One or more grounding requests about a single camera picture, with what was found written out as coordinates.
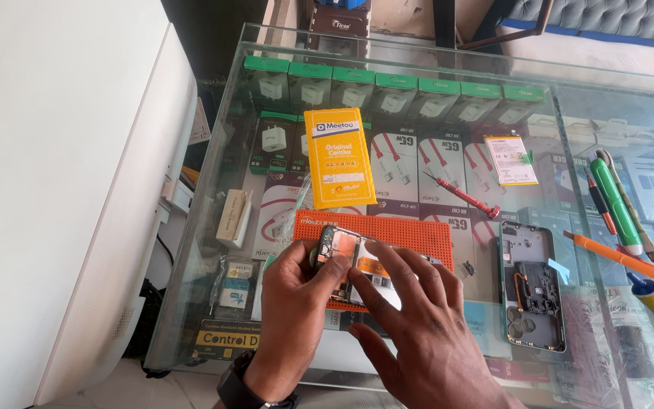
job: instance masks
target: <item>yellow meetoo package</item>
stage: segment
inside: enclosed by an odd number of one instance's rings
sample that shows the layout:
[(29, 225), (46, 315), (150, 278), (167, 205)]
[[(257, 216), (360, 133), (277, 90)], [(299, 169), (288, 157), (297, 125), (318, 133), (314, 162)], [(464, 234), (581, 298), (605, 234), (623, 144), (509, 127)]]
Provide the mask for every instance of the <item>yellow meetoo package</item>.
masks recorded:
[(304, 112), (315, 209), (376, 204), (359, 108)]

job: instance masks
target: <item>wristwatch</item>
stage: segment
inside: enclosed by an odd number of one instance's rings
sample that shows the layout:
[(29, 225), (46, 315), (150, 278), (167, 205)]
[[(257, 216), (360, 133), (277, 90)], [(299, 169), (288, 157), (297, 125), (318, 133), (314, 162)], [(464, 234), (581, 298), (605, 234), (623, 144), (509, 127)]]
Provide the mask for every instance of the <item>wristwatch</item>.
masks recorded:
[(216, 387), (226, 409), (266, 409), (268, 407), (295, 409), (299, 404), (299, 395), (295, 395), (293, 392), (283, 402), (265, 402), (244, 385), (243, 374), (251, 364), (254, 352), (254, 349), (249, 349), (234, 359), (233, 364), (221, 377), (219, 386)]

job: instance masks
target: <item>hand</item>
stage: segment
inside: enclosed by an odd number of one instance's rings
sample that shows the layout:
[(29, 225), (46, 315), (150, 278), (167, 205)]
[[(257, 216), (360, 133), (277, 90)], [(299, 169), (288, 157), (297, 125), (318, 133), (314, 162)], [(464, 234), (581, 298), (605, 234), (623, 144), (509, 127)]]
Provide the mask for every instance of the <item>hand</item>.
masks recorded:
[(243, 382), (265, 402), (289, 396), (315, 357), (332, 290), (350, 261), (337, 256), (307, 282), (310, 251), (317, 240), (297, 240), (264, 271), (262, 334)]
[(390, 305), (360, 270), (350, 280), (397, 348), (392, 355), (364, 324), (348, 329), (358, 339), (388, 392), (405, 406), (523, 407), (496, 383), (463, 314), (463, 284), (444, 265), (413, 250), (366, 243), (390, 275), (403, 305)]

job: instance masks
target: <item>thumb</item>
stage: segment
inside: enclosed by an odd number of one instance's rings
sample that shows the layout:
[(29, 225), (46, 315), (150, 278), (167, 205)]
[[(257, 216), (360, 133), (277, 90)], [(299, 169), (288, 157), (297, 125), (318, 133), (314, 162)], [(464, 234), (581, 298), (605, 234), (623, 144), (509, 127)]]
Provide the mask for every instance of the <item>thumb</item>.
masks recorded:
[(387, 391), (393, 396), (397, 396), (394, 388), (402, 385), (400, 368), (385, 341), (377, 335), (375, 330), (362, 323), (350, 325), (347, 331), (360, 342), (360, 346), (372, 362)]
[(326, 300), (332, 294), (332, 290), (347, 275), (350, 265), (350, 259), (345, 256), (332, 257), (320, 268), (314, 278), (307, 283), (307, 286), (313, 291), (324, 295)]

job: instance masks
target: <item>cable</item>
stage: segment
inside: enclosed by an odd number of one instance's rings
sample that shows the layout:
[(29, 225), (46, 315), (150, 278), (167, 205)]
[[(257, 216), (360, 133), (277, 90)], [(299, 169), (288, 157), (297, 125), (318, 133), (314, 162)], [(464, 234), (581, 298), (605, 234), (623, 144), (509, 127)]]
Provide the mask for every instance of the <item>cable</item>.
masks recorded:
[(168, 258), (171, 259), (171, 265), (175, 265), (175, 262), (173, 261), (173, 253), (171, 253), (171, 249), (166, 246), (166, 243), (163, 243), (163, 240), (160, 239), (160, 235), (156, 233), (156, 238), (158, 239), (158, 242), (160, 243), (161, 246), (163, 246), (164, 249), (166, 249), (166, 253), (168, 253)]

